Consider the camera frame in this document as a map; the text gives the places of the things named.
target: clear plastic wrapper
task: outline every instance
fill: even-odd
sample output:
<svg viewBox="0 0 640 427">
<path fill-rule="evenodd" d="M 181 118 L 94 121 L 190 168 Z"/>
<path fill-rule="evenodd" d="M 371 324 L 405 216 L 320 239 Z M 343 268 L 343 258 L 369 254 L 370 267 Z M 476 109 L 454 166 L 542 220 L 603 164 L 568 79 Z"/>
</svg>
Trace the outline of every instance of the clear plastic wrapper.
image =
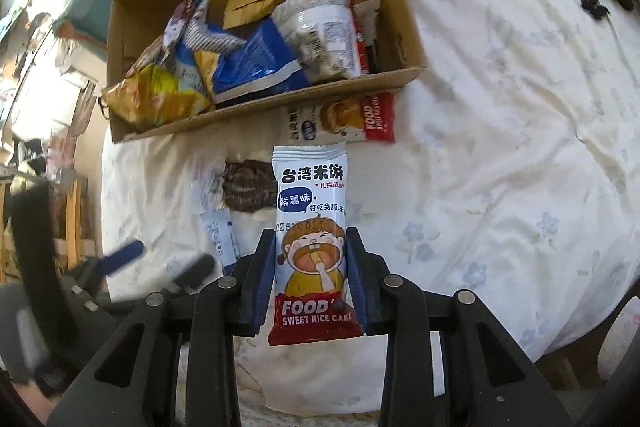
<svg viewBox="0 0 640 427">
<path fill-rule="evenodd" d="M 286 0 L 273 11 L 311 82 L 369 72 L 351 6 L 352 0 Z"/>
<path fill-rule="evenodd" d="M 223 169 L 202 158 L 196 160 L 191 182 L 191 210 L 200 216 L 204 229 L 216 248 L 225 275 L 240 257 L 231 212 L 223 203 Z"/>
<path fill-rule="evenodd" d="M 236 212 L 257 212 L 276 206 L 278 184 L 270 163 L 227 162 L 222 188 L 226 206 Z"/>
</svg>

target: blue gripper pad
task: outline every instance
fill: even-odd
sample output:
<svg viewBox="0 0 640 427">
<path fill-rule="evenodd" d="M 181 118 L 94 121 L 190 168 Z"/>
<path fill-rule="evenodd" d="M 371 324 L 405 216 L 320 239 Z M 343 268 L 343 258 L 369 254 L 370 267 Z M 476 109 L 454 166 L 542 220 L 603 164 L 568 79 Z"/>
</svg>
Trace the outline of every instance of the blue gripper pad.
<svg viewBox="0 0 640 427">
<path fill-rule="evenodd" d="M 134 240 L 128 245 L 116 250 L 115 252 L 103 257 L 98 261 L 95 269 L 100 276 L 111 275 L 126 264 L 131 263 L 134 259 L 140 257 L 145 251 L 145 245 L 142 241 Z"/>
<path fill-rule="evenodd" d="M 347 279 L 358 323 L 366 335 L 375 334 L 383 321 L 380 286 L 370 263 L 358 229 L 347 229 L 344 255 L 347 259 Z"/>
<path fill-rule="evenodd" d="M 242 284 L 238 321 L 250 325 L 254 334 L 257 334 L 267 318 L 267 307 L 275 274 L 276 233 L 274 230 L 262 230 L 260 241 L 252 257 Z"/>
</svg>

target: red label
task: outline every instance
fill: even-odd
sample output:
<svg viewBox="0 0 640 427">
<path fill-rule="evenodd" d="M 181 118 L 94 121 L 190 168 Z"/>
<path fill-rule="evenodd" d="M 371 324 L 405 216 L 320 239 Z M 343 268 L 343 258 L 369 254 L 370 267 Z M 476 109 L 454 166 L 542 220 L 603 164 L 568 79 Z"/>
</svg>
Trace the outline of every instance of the red label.
<svg viewBox="0 0 640 427">
<path fill-rule="evenodd" d="M 355 311 L 340 292 L 302 297 L 276 295 L 271 346 L 347 339 L 362 335 Z"/>
<path fill-rule="evenodd" d="M 395 141 L 394 94 L 380 92 L 360 99 L 367 140 Z"/>
<path fill-rule="evenodd" d="M 360 74 L 369 74 L 369 61 L 367 60 L 367 52 L 365 51 L 364 35 L 362 33 L 362 24 L 356 17 L 355 12 L 351 11 L 353 17 L 353 28 L 356 30 L 356 44 L 358 46 L 358 61 L 360 62 Z"/>
</svg>

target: cartoon girl illustration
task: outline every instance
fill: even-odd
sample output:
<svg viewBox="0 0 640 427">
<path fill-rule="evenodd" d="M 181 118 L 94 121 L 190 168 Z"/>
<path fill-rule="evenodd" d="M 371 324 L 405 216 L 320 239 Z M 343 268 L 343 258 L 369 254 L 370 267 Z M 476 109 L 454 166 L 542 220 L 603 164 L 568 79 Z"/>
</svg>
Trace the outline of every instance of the cartoon girl illustration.
<svg viewBox="0 0 640 427">
<path fill-rule="evenodd" d="M 278 256 L 278 264 L 288 262 L 295 270 L 285 294 L 300 297 L 341 291 L 343 256 L 344 230 L 333 219 L 318 216 L 297 222 L 287 230 Z"/>
</svg>

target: bed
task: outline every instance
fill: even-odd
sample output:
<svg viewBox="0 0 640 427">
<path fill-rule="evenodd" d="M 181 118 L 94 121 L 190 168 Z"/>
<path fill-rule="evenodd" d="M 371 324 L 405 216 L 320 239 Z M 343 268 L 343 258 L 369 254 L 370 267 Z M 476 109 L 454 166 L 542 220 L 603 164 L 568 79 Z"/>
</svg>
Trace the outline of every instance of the bed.
<svg viewBox="0 0 640 427">
<path fill-rule="evenodd" d="M 395 144 L 347 145 L 348 225 L 422 288 L 473 290 L 537 360 L 599 324 L 638 276 L 638 14 L 613 0 L 600 22 L 580 0 L 411 1 L 430 66 L 396 95 Z M 104 251 L 148 249 L 110 279 L 114 299 L 214 251 L 194 170 L 270 160 L 279 126 L 272 111 L 120 145 L 107 133 Z M 232 218 L 249 254 L 274 210 Z M 360 413 L 380 407 L 385 338 L 270 347 L 270 323 L 236 343 L 246 421 L 375 424 Z M 441 363 L 435 348 L 436 393 Z"/>
</svg>

